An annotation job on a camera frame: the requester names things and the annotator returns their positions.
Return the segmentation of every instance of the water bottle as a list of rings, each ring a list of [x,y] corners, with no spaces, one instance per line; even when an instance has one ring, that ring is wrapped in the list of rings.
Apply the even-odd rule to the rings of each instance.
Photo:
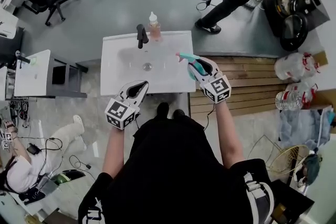
[[[304,105],[309,106],[315,96],[317,85],[309,87],[307,83],[290,87],[290,90],[279,92],[275,97],[275,105],[279,110],[300,110]]]
[[[314,76],[319,65],[315,63],[310,54],[300,54],[298,52],[280,58],[274,65],[277,77],[281,80],[291,78],[293,81],[300,81],[303,78]]]

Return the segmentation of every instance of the plastic bottle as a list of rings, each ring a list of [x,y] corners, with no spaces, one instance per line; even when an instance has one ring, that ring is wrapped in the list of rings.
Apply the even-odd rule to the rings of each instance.
[[[279,110],[300,110],[309,106],[315,96],[317,85],[310,87],[307,83],[294,84],[289,90],[279,92],[275,97],[275,105]]]
[[[274,70],[279,79],[291,78],[293,81],[300,81],[303,78],[312,77],[318,70],[319,64],[315,63],[310,54],[298,52],[280,58],[274,65]]]
[[[151,12],[149,17],[149,29],[151,33],[151,39],[155,41],[161,41],[161,25],[157,21],[157,16]]]

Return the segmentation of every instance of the wooden pallet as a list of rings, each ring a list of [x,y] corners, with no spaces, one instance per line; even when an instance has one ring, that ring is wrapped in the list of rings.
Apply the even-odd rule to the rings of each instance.
[[[275,96],[283,91],[289,80],[280,80],[274,71],[276,59],[254,57],[207,57],[218,64],[232,87],[227,105],[233,116],[275,109]],[[206,119],[213,110],[212,101],[201,90],[190,93],[191,117]]]

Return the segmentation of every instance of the white pants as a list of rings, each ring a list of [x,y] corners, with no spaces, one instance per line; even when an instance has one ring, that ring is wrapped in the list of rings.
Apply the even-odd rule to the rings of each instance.
[[[46,148],[53,149],[55,151],[46,150],[47,163],[45,173],[51,173],[54,171],[62,161],[62,155],[68,148],[69,144],[79,135],[83,133],[83,127],[79,123],[71,123],[56,131],[50,138],[57,138],[55,140],[48,140],[46,142]]]

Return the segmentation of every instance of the black faucet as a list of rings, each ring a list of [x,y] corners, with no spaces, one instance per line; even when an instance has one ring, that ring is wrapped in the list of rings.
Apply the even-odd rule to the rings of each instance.
[[[138,48],[142,49],[143,44],[148,43],[149,39],[148,39],[148,36],[146,34],[146,29],[143,25],[139,24],[136,28],[137,28],[137,31],[138,31],[137,40],[139,41]]]

